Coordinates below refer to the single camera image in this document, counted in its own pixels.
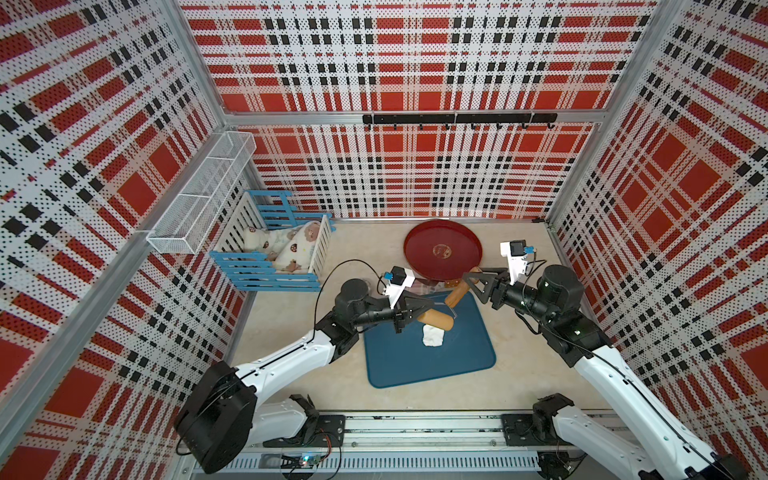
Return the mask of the teal plastic tray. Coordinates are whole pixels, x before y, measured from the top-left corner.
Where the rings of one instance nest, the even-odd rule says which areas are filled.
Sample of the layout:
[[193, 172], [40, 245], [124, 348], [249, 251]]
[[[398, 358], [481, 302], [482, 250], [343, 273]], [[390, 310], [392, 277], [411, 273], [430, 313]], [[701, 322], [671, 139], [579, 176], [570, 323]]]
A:
[[423, 324], [413, 322], [400, 334], [381, 325], [363, 335], [369, 383], [378, 389], [420, 383], [486, 370], [496, 364], [483, 321], [445, 332], [443, 345], [426, 347]]

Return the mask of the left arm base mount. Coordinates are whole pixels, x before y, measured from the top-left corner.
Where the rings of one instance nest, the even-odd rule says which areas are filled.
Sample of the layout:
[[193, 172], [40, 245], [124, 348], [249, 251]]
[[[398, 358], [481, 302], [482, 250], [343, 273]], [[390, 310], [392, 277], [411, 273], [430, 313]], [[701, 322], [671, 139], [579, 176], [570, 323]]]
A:
[[321, 414], [309, 418], [293, 437], [265, 441], [266, 448], [327, 447], [343, 445], [346, 426], [345, 415]]

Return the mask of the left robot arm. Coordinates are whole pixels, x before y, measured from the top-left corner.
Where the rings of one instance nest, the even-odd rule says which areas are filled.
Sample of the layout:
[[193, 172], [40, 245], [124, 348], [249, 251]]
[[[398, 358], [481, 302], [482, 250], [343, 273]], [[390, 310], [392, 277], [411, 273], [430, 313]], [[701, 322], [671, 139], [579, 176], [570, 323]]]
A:
[[259, 360], [210, 366], [174, 420], [180, 442], [205, 473], [218, 472], [246, 447], [257, 411], [274, 394], [344, 356], [364, 328], [390, 323], [400, 333], [414, 321], [444, 331], [454, 325], [433, 300], [402, 286], [389, 285], [384, 297], [374, 297], [364, 280], [344, 282], [333, 308], [307, 335]]

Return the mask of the white dough lump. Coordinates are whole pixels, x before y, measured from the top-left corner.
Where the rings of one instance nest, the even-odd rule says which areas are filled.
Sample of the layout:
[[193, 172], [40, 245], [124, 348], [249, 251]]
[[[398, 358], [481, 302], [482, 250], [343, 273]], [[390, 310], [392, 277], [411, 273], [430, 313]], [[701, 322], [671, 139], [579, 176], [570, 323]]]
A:
[[445, 331], [431, 325], [423, 325], [422, 342], [426, 347], [440, 347], [444, 342]]

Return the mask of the wooden rolling pin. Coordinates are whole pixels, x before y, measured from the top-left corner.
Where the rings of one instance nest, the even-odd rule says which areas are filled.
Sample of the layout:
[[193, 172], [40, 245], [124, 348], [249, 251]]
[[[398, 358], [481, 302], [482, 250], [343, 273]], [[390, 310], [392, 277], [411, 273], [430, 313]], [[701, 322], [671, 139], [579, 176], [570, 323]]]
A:
[[435, 300], [432, 307], [421, 314], [417, 321], [445, 332], [451, 331], [456, 321], [459, 321], [461, 327], [479, 324], [482, 315], [471, 293], [477, 281], [470, 278], [470, 273], [481, 272], [482, 270], [475, 266], [463, 274], [454, 282], [453, 288], [446, 291], [447, 296], [443, 300]]

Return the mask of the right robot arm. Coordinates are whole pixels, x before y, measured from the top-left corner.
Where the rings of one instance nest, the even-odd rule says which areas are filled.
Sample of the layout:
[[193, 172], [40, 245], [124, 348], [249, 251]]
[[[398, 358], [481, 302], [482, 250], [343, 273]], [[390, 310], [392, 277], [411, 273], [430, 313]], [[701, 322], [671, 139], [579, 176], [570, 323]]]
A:
[[536, 286], [499, 269], [464, 275], [476, 298], [535, 321], [548, 346], [606, 400], [633, 434], [628, 441], [596, 423], [562, 394], [533, 408], [545, 433], [570, 443], [620, 479], [745, 479], [747, 468], [688, 429], [639, 379], [607, 335], [580, 310], [584, 287], [563, 265], [546, 267]]

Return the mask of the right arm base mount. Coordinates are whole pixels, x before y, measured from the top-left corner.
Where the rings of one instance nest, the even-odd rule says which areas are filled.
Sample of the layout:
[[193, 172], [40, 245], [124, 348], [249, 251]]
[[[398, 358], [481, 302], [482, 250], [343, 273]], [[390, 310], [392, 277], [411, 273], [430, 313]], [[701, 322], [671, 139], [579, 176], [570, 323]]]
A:
[[536, 413], [506, 413], [501, 417], [501, 431], [511, 447], [571, 447], [560, 438], [550, 420]]

